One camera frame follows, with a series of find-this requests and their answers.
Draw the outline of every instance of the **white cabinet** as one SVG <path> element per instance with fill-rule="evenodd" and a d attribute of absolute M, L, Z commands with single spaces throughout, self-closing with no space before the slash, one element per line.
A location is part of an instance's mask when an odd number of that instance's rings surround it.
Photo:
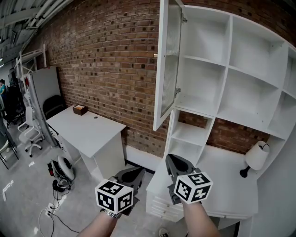
<path fill-rule="evenodd" d="M 250 20 L 179 0 L 160 1 L 158 49 L 154 130 L 171 114 L 164 158 L 182 156 L 209 174 L 214 185 L 203 202 L 209 215 L 254 215 L 257 179 L 296 122 L 296 49 Z M 180 111 L 207 122 L 203 127 L 185 124 Z M 270 153 L 261 170 L 242 178 L 244 155 L 206 145 L 216 118 L 270 134 Z M 147 212 L 176 221 L 182 214 L 172 206 L 171 183 L 163 159 L 147 188 Z M 153 202 L 157 199 L 167 207 Z"/>

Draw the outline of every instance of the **frosted glass panel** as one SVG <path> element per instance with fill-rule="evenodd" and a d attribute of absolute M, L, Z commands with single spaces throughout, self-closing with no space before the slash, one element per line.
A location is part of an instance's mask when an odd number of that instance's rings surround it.
<path fill-rule="evenodd" d="M 175 0 L 169 0 L 166 40 L 166 64 L 161 104 L 161 116 L 173 104 L 177 81 L 182 9 Z"/>

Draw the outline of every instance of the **red brick wall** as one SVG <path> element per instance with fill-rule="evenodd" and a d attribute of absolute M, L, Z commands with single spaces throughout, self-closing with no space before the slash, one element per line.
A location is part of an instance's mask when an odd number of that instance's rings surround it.
<path fill-rule="evenodd" d="M 205 117 L 180 112 L 179 122 L 205 128 L 207 125 Z M 210 146 L 246 154 L 258 141 L 267 142 L 269 134 L 216 118 L 211 134 L 207 141 Z"/>
<path fill-rule="evenodd" d="M 270 0 L 184 2 L 233 12 L 291 42 L 296 39 L 293 18 Z M 127 125 L 126 144 L 163 156 L 168 119 L 152 130 L 158 23 L 159 0 L 75 0 L 39 31 L 26 51 L 47 45 L 47 64 L 58 67 L 68 106 L 84 104 Z"/>

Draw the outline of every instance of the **white desk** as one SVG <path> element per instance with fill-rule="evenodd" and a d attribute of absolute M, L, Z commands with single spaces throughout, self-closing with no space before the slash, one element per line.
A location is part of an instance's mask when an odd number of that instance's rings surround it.
<path fill-rule="evenodd" d="M 109 179 L 124 169 L 121 130 L 125 125 L 92 112 L 80 116 L 73 106 L 47 120 L 47 123 L 75 147 L 88 169 L 98 180 Z"/>
<path fill-rule="evenodd" d="M 258 212 L 256 177 L 250 172 L 247 178 L 240 176 L 240 170 L 246 167 L 244 160 L 242 154 L 205 146 L 196 167 L 206 172 L 213 181 L 208 198 L 202 201 L 209 216 L 227 218 L 227 221 L 234 224 Z M 172 204 L 167 189 L 172 183 L 171 177 L 167 175 L 167 166 L 163 158 L 146 189 L 146 211 L 177 222 L 184 215 L 182 206 Z"/>

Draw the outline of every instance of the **power strip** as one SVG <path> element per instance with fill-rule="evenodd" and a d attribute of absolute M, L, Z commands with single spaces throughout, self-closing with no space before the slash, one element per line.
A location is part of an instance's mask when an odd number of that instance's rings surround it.
<path fill-rule="evenodd" d="M 45 212 L 45 215 L 47 217 L 50 217 L 50 212 L 53 213 L 54 212 L 54 208 L 55 208 L 55 205 L 53 205 L 52 203 L 49 203 L 47 208 L 46 208 L 46 212 Z"/>

